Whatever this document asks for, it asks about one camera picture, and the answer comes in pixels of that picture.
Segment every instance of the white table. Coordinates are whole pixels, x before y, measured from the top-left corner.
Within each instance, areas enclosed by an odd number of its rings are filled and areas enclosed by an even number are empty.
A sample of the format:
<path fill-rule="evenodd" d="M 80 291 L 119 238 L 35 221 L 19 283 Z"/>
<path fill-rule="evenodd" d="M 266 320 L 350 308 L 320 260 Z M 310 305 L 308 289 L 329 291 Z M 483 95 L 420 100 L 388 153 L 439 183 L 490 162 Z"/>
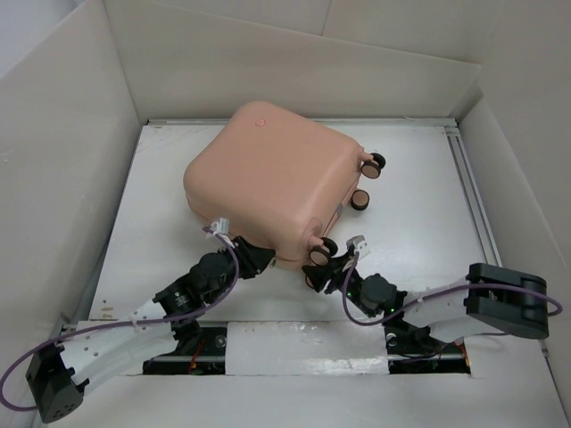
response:
<path fill-rule="evenodd" d="M 380 179 L 362 181 L 371 195 L 368 209 L 346 210 L 332 233 L 339 243 L 353 235 L 367 237 L 372 254 L 360 263 L 363 275 L 381 272 L 403 289 L 423 290 L 489 260 L 493 242 L 485 239 L 488 231 L 459 156 L 457 130 L 446 128 L 453 123 L 328 124 L 387 158 Z M 214 248 L 186 206 L 182 174 L 222 126 L 173 121 L 144 127 L 91 319 L 135 309 Z M 340 324 L 338 295 L 318 295 L 301 274 L 277 268 L 240 283 L 203 319 L 232 321 L 227 351 L 232 375 L 118 376 L 54 426 L 567 426 L 537 342 L 469 338 L 471 376 L 386 375 L 378 330 Z M 308 330 L 297 332 L 302 325 Z M 378 361 L 365 370 L 370 374 L 347 375 L 360 372 L 344 370 L 344 361 L 372 356 Z M 316 360 L 326 369 L 311 369 Z"/>

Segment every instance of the hard-shell suitcase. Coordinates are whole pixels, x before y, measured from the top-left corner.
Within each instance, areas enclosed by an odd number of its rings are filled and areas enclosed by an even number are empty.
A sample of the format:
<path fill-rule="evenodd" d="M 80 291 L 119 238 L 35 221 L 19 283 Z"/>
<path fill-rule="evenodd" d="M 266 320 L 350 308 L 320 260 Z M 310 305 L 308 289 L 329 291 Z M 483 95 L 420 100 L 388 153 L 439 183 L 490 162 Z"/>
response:
<path fill-rule="evenodd" d="M 230 220 L 230 234 L 276 250 L 282 266 L 322 264 L 336 251 L 322 239 L 350 203 L 368 205 L 361 172 L 380 175 L 385 159 L 352 138 L 265 102 L 239 108 L 188 165 L 190 208 L 210 224 Z"/>

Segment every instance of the purple cable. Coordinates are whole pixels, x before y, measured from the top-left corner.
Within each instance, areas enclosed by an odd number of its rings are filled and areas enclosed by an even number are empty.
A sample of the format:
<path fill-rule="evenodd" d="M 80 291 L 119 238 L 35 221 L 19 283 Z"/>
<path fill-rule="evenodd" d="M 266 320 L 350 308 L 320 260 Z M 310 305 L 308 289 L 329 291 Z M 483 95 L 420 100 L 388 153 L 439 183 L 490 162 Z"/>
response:
<path fill-rule="evenodd" d="M 207 232 L 209 234 L 212 233 L 212 230 L 210 230 L 208 227 L 204 227 L 203 230 L 204 230 L 204 232 Z M 211 305 L 207 306 L 206 308 L 197 309 L 197 310 L 191 312 L 190 314 L 179 315 L 176 317 L 142 319 L 140 321 L 137 321 L 137 325 L 173 323 L 173 322 L 177 322 L 177 321 L 183 321 L 183 320 L 189 319 L 189 318 L 198 318 L 198 317 L 204 315 L 209 310 L 218 306 L 224 299 L 226 299 L 226 297 L 230 294 L 230 292 L 232 292 L 232 290 L 234 289 L 234 287 L 236 286 L 236 284 L 238 282 L 238 278 L 240 277 L 240 264 L 238 262 L 238 257 L 236 256 L 236 253 L 234 252 L 234 248 L 232 247 L 232 245 L 230 245 L 224 239 L 224 237 L 221 237 L 219 235 L 215 235 L 215 236 L 227 248 L 228 252 L 232 256 L 232 260 L 234 261 L 234 265 L 236 266 L 236 272 L 234 273 L 234 279 L 232 280 L 232 284 L 228 287 L 228 289 L 222 295 L 220 295 L 220 297 L 218 299 L 216 299 Z M 39 350 L 42 350 L 46 346 L 49 346 L 53 343 L 64 341 L 66 339 L 70 339 L 72 337 L 79 336 L 81 334 L 91 333 L 91 332 L 95 332 L 98 330 L 107 330 L 109 328 L 115 328 L 115 327 L 132 327 L 132 326 L 133 326 L 133 323 L 131 321 L 116 321 L 116 322 L 109 323 L 109 324 L 93 325 L 91 327 L 83 328 L 81 330 L 76 330 L 75 332 L 62 334 L 61 336 L 57 336 L 57 337 L 54 337 L 52 339 L 48 339 L 45 342 L 40 343 L 34 349 L 29 350 L 28 352 L 23 354 L 21 357 L 19 357 L 16 361 L 14 361 L 12 363 L 12 365 L 9 366 L 8 369 L 5 371 L 5 373 L 2 375 L 2 378 L 0 378 L 0 403 L 2 403 L 2 405 L 4 407 L 7 407 L 14 412 L 32 412 L 32 411 L 37 409 L 37 407 L 35 407 L 35 406 L 20 407 L 20 406 L 16 406 L 16 405 L 12 404 L 4 396 L 4 385 L 6 384 L 8 377 L 12 374 L 12 372 L 16 369 L 16 367 L 18 367 L 27 358 L 31 357 L 32 355 L 34 355 Z"/>
<path fill-rule="evenodd" d="M 399 316 L 401 313 L 406 312 L 410 308 L 419 304 L 418 300 L 412 300 L 409 303 L 402 305 L 400 308 L 395 310 L 390 315 L 387 315 L 386 317 L 382 317 L 381 319 L 378 319 L 377 321 L 371 321 L 368 323 L 363 322 L 363 321 L 359 321 L 358 319 L 354 318 L 353 315 L 351 315 L 351 313 L 349 312 L 349 308 L 347 306 L 347 287 L 349 286 L 349 280 L 351 278 L 351 275 L 352 275 L 353 271 L 355 270 L 355 268 L 357 267 L 358 260 L 359 260 L 359 253 L 356 252 L 355 253 L 355 259 L 354 259 L 353 263 L 351 264 L 351 267 L 349 267 L 349 270 L 347 270 L 347 275 L 345 276 L 345 280 L 343 281 L 343 285 L 341 286 L 343 311 L 345 312 L 345 315 L 354 324 L 361 325 L 364 327 L 384 324 L 387 321 L 390 321 L 391 319 Z M 433 294 L 428 294 L 428 295 L 422 297 L 422 300 L 437 299 L 439 297 L 445 296 L 447 294 L 451 294 L 453 292 L 461 292 L 462 290 L 503 290 L 506 292 L 520 292 L 523 294 L 529 294 L 530 296 L 534 296 L 537 299 L 545 300 L 545 301 L 551 303 L 552 305 L 554 305 L 555 310 L 549 312 L 547 314 L 548 317 L 555 317 L 556 315 L 559 315 L 561 312 L 563 312 L 563 306 L 561 305 L 561 303 L 559 303 L 558 301 L 556 301 L 552 297 L 546 296 L 545 294 L 542 294 L 540 292 L 535 292 L 533 290 L 526 290 L 524 288 L 516 287 L 515 285 L 506 285 L 506 284 L 463 284 L 463 285 L 458 285 L 456 287 L 449 288 L 447 290 L 442 290 L 440 292 L 434 292 Z"/>

